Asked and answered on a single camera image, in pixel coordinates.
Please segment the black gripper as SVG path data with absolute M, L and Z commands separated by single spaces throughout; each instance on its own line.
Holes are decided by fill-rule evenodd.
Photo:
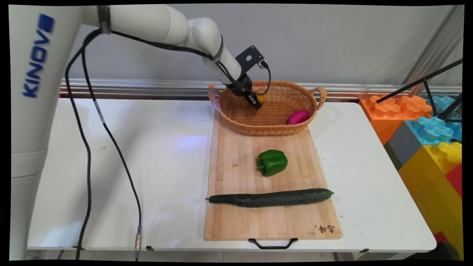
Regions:
M 252 91 L 253 81 L 247 74 L 243 74 L 233 83 L 226 84 L 235 96 L 241 97 L 241 104 L 244 108 L 257 110 L 263 105 L 263 95 L 257 95 Z

